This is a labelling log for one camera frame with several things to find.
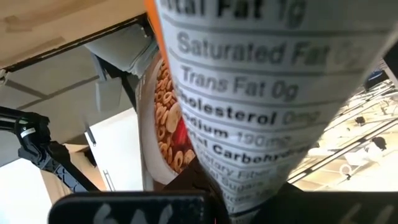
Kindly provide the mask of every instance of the nutrition facts label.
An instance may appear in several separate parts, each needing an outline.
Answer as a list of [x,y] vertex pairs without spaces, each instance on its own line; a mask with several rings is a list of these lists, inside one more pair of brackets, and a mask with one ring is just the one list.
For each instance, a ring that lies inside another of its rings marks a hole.
[[371,22],[377,4],[157,1],[188,135],[234,223],[277,192],[380,56],[394,11]]

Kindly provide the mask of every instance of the cereal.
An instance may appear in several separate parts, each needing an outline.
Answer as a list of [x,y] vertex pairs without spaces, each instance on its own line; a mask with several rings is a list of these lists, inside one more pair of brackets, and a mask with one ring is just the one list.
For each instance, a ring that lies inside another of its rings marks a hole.
[[165,93],[165,95],[163,96],[163,104],[170,102],[170,100],[172,100],[172,93],[171,92]]
[[157,74],[154,108],[159,150],[170,168],[181,173],[195,158],[195,153],[191,150],[192,145],[182,122],[181,107],[165,63],[161,65]]
[[160,127],[157,130],[157,139],[163,139],[165,135],[166,135],[166,128],[165,127]]
[[184,160],[184,158],[183,158],[182,151],[178,151],[175,154],[174,160],[173,160],[173,166],[174,166],[175,170],[179,170],[181,168],[183,160]]
[[185,165],[188,165],[192,159],[195,158],[195,153],[193,152],[192,149],[189,149],[185,154],[184,154],[184,159],[183,159],[183,163]]

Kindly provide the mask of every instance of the black stand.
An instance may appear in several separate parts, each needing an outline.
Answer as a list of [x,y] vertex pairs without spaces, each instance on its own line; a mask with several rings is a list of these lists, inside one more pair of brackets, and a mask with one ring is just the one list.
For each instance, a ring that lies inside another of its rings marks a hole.
[[0,106],[0,118],[14,121],[0,121],[0,130],[17,136],[21,144],[18,149],[19,157],[31,161],[40,170],[53,173],[72,192],[99,191],[71,163],[68,149],[51,141],[48,129],[50,120],[47,117]]

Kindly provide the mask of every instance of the wooden ceiling panel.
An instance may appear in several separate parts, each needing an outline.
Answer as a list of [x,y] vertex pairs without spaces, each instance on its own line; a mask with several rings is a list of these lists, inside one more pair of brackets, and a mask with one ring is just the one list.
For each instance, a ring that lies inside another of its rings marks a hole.
[[0,68],[143,13],[143,0],[0,0]]

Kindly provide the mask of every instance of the red strawberry image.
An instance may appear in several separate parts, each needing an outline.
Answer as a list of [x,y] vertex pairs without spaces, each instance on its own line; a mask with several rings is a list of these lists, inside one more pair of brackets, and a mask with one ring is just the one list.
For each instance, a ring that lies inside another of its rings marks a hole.
[[180,118],[177,128],[173,133],[173,142],[175,145],[186,145],[189,143],[187,128],[185,127],[184,120]]

